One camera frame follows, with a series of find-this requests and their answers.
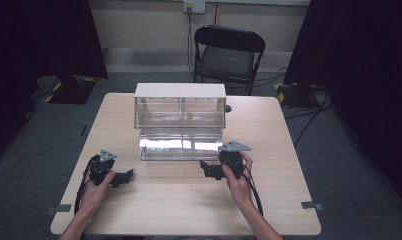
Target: wall outlet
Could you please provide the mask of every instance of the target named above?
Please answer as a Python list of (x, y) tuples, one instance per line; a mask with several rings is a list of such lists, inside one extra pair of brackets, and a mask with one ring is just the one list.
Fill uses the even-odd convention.
[(194, 1), (183, 1), (183, 12), (195, 13), (195, 2)]
[(183, 12), (205, 13), (205, 1), (183, 1)]

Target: black curtain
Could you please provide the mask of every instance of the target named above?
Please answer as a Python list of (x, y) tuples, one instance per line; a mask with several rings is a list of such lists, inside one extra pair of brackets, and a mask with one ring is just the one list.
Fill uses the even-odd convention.
[(0, 137), (36, 80), (59, 73), (107, 78), (88, 1), (0, 1)]
[(402, 198), (402, 0), (311, 0), (285, 83), (330, 87)]

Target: black cable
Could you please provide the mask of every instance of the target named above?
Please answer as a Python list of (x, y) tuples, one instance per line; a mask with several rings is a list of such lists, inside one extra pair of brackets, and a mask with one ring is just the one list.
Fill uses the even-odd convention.
[(188, 23), (189, 23), (189, 30), (188, 30), (188, 42), (187, 42), (187, 62), (188, 62), (188, 69), (189, 73), (194, 76), (193, 68), (192, 68), (192, 21), (191, 21), (191, 8), (186, 7), (187, 15), (188, 15)]
[(236, 170), (239, 174), (241, 174), (241, 176), (247, 181), (248, 185), (250, 186), (251, 190), (253, 191), (254, 198), (255, 198), (255, 201), (256, 201), (256, 203), (257, 203), (258, 211), (259, 211), (260, 214), (263, 216), (263, 205), (261, 204), (260, 196), (258, 195), (257, 188), (255, 187), (255, 184), (254, 184), (254, 178), (253, 178), (253, 176), (251, 175), (250, 170), (244, 165), (244, 167), (245, 167), (245, 168), (248, 170), (248, 172), (250, 173), (250, 177), (251, 177), (251, 179), (252, 179), (252, 182), (251, 182), (251, 180), (247, 177), (247, 175), (245, 175), (243, 171), (240, 171), (232, 162), (226, 161), (226, 163), (227, 163), (232, 169)]
[[(91, 180), (89, 180), (89, 181), (85, 182), (86, 176), (88, 175), (89, 168), (91, 166), (91, 161), (92, 161), (92, 159), (89, 160), (88, 164), (86, 165), (85, 171), (83, 172), (82, 182), (80, 183), (79, 190), (77, 191), (77, 194), (76, 194), (76, 201), (74, 203), (74, 214), (75, 215), (79, 211), (79, 208), (80, 208), (80, 201), (82, 200), (83, 189), (85, 189), (86, 184), (89, 181), (91, 181)], [(86, 239), (85, 234), (83, 232), (82, 232), (82, 235), (80, 236), (80, 239), (81, 240)]]
[[(332, 106), (333, 106), (333, 104), (331, 103), (331, 104), (329, 104), (329, 106), (327, 106), (327, 107), (323, 108), (322, 110), (320, 110), (320, 112), (323, 112), (323, 111), (325, 111), (325, 110), (328, 110), (328, 109), (330, 109)], [(302, 117), (302, 116), (308, 116), (308, 115), (315, 114), (315, 113), (317, 113), (317, 111), (308, 112), (308, 113), (302, 113), (302, 114), (298, 114), (298, 115), (292, 115), (292, 116), (289, 116), (289, 117), (285, 117), (285, 120), (286, 120), (286, 122), (289, 122), (289, 121), (290, 121), (291, 119), (293, 119), (293, 118)]]
[(325, 105), (326, 100), (328, 99), (328, 96), (329, 96), (329, 92), (326, 93), (325, 99), (323, 100), (322, 104), (320, 105), (320, 108), (315, 112), (314, 116), (308, 121), (308, 123), (306, 124), (306, 126), (304, 126), (301, 133), (298, 135), (297, 140), (295, 140), (295, 143), (294, 143), (294, 148), (297, 147), (298, 142), (301, 139), (301, 136), (304, 134), (304, 132), (306, 131), (308, 126), (311, 124), (311, 122), (319, 115), (319, 112), (321, 112), (323, 110), (323, 106)]
[[(278, 80), (280, 77), (285, 76), (286, 73), (284, 73), (284, 74), (279, 74), (279, 72), (282, 71), (282, 70), (285, 69), (285, 68), (287, 68), (287, 67), (284, 67), (284, 68), (279, 69), (279, 70), (278, 70), (278, 73), (277, 73), (276, 76), (274, 76), (274, 77), (262, 78), (262, 79), (256, 79), (256, 80), (254, 80), (254, 82), (266, 81), (266, 80), (272, 80), (272, 81), (269, 81), (269, 82), (266, 82), (266, 83), (262, 83), (262, 84), (258, 84), (258, 85), (254, 85), (253, 88), (265, 86), (265, 85), (267, 85), (267, 84), (270, 84), (270, 83), (275, 82), (275, 81)], [(226, 88), (245, 88), (245, 86), (234, 86), (234, 87), (226, 86)]]
[(214, 6), (214, 25), (217, 23), (217, 9), (219, 8), (219, 3), (216, 3), (216, 6)]

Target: clear acrylic box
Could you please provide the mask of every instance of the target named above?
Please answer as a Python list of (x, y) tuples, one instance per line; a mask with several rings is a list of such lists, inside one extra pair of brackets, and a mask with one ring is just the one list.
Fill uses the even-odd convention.
[(141, 160), (217, 160), (225, 128), (223, 84), (139, 83)]

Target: hand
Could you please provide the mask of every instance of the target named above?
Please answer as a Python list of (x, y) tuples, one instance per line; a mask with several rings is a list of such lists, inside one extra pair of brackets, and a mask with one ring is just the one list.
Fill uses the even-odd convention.
[(86, 176), (85, 182), (87, 182), (87, 184), (83, 189), (79, 212), (85, 213), (89, 217), (92, 217), (96, 213), (104, 202), (108, 184), (110, 184), (115, 175), (116, 172), (110, 171), (105, 176), (104, 181), (98, 186), (92, 181), (89, 181), (89, 175)]
[[(253, 160), (245, 152), (241, 152), (241, 156), (245, 160), (245, 169), (243, 173), (248, 177), (248, 179), (251, 179), (250, 172), (253, 165)], [(244, 206), (246, 207), (254, 205), (252, 201), (251, 187), (247, 180), (244, 177), (236, 179), (232, 169), (228, 165), (223, 165), (222, 169), (223, 173), (227, 177), (227, 185), (236, 206), (241, 209), (241, 207)]]

